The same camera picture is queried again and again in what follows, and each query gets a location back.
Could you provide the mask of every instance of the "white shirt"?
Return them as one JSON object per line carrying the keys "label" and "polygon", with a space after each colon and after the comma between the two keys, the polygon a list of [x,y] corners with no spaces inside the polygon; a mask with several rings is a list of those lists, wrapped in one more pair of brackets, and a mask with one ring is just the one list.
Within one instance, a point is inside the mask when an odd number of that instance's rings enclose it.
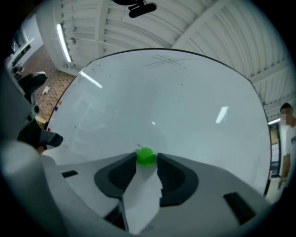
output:
{"label": "white shirt", "polygon": [[286,138],[286,154],[290,154],[290,169],[286,181],[286,186],[290,183],[296,165],[296,126],[289,127]]}

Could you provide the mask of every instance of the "green ball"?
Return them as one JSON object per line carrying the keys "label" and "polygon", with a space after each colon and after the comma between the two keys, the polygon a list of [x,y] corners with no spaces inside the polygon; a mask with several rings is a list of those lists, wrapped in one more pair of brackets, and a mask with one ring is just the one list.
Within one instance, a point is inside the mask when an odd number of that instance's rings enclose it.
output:
{"label": "green ball", "polygon": [[155,154],[148,147],[142,147],[137,151],[137,162],[142,166],[150,166],[155,162]]}

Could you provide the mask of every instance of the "wall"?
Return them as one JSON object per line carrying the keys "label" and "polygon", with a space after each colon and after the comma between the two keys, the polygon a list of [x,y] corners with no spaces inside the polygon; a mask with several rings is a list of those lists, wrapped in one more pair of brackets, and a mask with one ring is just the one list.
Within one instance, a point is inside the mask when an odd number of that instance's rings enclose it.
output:
{"label": "wall", "polygon": [[40,30],[41,38],[54,66],[63,72],[77,75],[80,69],[73,68],[67,70],[65,65],[73,67],[73,64],[68,64],[65,58],[62,46],[57,35],[56,24],[62,21],[61,7],[59,0],[44,1],[36,11],[37,25]]}
{"label": "wall", "polygon": [[31,55],[43,45],[43,40],[38,29],[35,14],[32,15],[31,18],[25,19],[21,27],[23,29],[23,32],[26,33],[28,40],[34,38],[34,40],[30,43],[31,48],[19,60],[19,63],[23,65],[28,60],[28,58],[31,57]]}

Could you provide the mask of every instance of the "floor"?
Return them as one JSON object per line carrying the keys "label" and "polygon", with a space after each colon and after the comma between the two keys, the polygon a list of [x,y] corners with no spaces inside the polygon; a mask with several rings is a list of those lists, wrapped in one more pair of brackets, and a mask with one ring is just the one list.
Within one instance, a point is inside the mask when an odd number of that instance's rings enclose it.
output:
{"label": "floor", "polygon": [[270,180],[270,185],[268,188],[268,192],[266,194],[266,199],[270,202],[270,203],[275,203],[277,202],[283,192],[283,188],[284,186],[282,185],[280,189],[278,189],[278,182],[279,182],[280,178],[272,178]]}
{"label": "floor", "polygon": [[[36,91],[35,95],[36,103],[40,108],[39,116],[49,121],[60,96],[75,77],[55,68],[44,45],[26,61],[23,68],[25,69],[23,76],[43,71],[48,77],[45,84]],[[43,95],[42,91],[46,86],[50,89],[46,95]]]}

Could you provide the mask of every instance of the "fluorescent light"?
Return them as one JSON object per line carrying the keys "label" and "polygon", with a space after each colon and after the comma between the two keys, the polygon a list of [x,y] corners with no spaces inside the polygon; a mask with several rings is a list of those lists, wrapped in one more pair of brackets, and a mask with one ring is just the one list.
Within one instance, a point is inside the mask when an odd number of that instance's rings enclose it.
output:
{"label": "fluorescent light", "polygon": [[85,74],[84,72],[80,72],[81,75],[83,75],[86,79],[88,79],[90,82],[92,82],[93,84],[95,84],[97,87],[99,88],[103,88],[102,85],[100,83],[98,83],[97,81],[95,81],[93,78],[91,78],[89,75]]}
{"label": "fluorescent light", "polygon": [[273,121],[270,121],[270,122],[268,123],[268,125],[276,124],[276,123],[278,123],[280,120],[281,120],[281,119],[278,118],[278,119],[275,119],[275,120],[273,120]]}
{"label": "fluorescent light", "polygon": [[69,51],[68,51],[67,46],[66,46],[66,41],[65,41],[64,34],[63,34],[62,25],[61,24],[57,24],[56,25],[56,28],[57,28],[57,33],[59,35],[60,42],[62,44],[62,48],[64,50],[64,54],[66,56],[66,59],[68,60],[68,62],[71,62],[71,57],[70,57]]}
{"label": "fluorescent light", "polygon": [[228,110],[228,106],[221,108],[221,111],[220,111],[220,113],[217,117],[217,120],[216,120],[216,124],[220,123],[223,120],[223,118],[225,117],[225,115],[227,113],[227,110]]}

